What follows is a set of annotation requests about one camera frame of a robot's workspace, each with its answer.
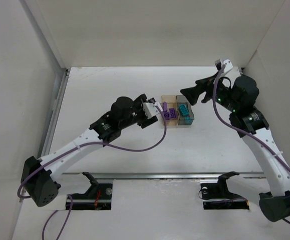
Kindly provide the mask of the teal lego brick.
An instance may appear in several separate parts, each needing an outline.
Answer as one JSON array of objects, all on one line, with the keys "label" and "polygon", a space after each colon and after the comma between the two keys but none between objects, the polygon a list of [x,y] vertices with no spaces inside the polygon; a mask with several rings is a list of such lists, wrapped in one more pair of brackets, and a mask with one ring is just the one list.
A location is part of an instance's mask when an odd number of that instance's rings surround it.
[{"label": "teal lego brick", "polygon": [[189,110],[188,110],[187,104],[184,104],[184,103],[180,104],[178,106],[178,110],[183,117],[186,117],[189,115]]}]

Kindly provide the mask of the purple small lego brick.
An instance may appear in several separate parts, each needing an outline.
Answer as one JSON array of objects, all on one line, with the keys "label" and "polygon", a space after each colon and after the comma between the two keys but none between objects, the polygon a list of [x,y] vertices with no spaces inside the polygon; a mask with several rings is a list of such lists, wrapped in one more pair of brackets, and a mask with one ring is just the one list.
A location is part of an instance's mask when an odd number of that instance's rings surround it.
[{"label": "purple small lego brick", "polygon": [[170,120],[170,113],[168,111],[164,111],[163,113],[164,113],[164,119],[166,121],[169,121]]}]

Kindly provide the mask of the purple flower lego tile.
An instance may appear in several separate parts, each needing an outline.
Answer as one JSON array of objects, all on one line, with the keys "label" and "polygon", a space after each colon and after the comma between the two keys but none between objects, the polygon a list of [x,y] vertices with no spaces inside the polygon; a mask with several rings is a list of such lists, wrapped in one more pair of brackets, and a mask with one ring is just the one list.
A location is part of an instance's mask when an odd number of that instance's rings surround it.
[{"label": "purple flower lego tile", "polygon": [[168,107],[167,107],[167,102],[163,102],[163,111],[167,112],[168,111]]}]

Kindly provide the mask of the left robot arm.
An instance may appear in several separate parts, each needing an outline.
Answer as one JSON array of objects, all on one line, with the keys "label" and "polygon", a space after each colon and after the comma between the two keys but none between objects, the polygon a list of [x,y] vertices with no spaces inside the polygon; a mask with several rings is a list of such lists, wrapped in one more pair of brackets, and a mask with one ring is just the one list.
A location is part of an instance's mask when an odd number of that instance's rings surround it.
[{"label": "left robot arm", "polygon": [[148,99],[145,94],[135,100],[126,96],[117,98],[108,112],[73,141],[48,155],[26,159],[18,197],[24,199],[21,191],[25,190],[36,206],[48,205],[59,194],[62,186],[58,179],[68,168],[92,152],[112,147],[112,141],[120,137],[123,129],[132,125],[144,129],[157,122],[160,114],[160,103],[154,98]]}]

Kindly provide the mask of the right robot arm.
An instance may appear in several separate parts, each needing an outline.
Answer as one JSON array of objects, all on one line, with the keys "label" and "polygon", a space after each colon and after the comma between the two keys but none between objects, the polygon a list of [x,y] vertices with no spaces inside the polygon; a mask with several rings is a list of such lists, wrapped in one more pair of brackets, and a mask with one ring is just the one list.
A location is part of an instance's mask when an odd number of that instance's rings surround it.
[{"label": "right robot arm", "polygon": [[235,130],[249,147],[260,165],[269,185],[269,191],[256,196],[264,216],[271,222],[283,220],[289,223],[290,216],[290,167],[276,146],[269,124],[261,111],[255,107],[259,89],[256,81],[242,75],[233,86],[223,84],[224,77],[216,75],[195,82],[195,86],[181,89],[181,94],[193,106],[201,94],[202,103],[212,101],[214,112],[219,113],[216,104],[230,111],[229,123],[221,122]]}]

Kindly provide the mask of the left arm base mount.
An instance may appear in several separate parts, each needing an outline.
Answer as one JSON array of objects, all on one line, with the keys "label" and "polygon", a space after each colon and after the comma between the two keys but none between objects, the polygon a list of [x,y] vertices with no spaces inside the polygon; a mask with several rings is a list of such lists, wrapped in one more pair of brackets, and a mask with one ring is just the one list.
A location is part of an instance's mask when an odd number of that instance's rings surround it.
[{"label": "left arm base mount", "polygon": [[89,172],[65,178],[63,191],[73,199],[73,210],[109,211],[112,208],[113,181],[97,179]]}]

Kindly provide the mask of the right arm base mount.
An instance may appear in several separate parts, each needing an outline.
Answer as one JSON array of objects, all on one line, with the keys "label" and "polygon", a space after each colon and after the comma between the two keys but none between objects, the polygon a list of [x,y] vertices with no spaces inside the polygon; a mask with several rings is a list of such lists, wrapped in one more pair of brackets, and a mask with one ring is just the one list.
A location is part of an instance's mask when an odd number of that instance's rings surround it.
[{"label": "right arm base mount", "polygon": [[200,182],[199,198],[204,210],[249,210],[248,200],[228,190],[227,180],[239,176],[232,171],[220,175],[216,180]]}]

